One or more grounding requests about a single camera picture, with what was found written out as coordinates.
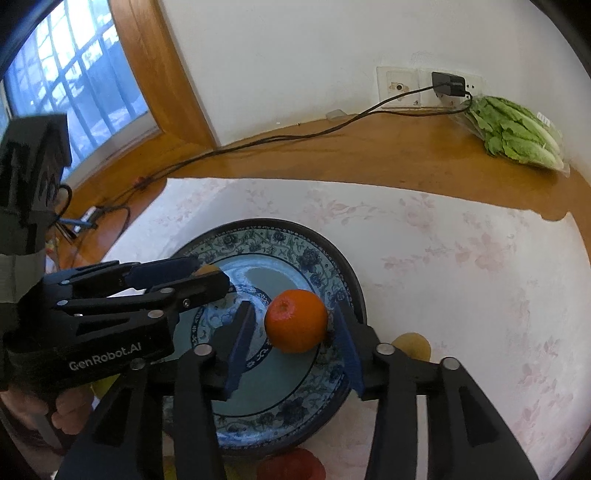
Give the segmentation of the person left hand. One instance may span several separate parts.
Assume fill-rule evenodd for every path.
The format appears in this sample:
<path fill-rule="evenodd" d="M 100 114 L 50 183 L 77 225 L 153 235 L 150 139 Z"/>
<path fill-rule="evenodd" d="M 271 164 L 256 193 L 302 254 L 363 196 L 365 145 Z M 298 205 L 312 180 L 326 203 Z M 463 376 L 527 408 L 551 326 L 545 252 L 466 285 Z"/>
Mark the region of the person left hand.
<path fill-rule="evenodd" d="M 51 423 L 57 430 L 67 435 L 79 434 L 93 411 L 94 394 L 90 386 L 84 385 L 68 389 L 50 407 L 33 394 L 11 386 L 1 392 L 1 402 L 11 415 L 29 430 L 36 430 L 35 415 L 46 416 L 50 411 Z"/>

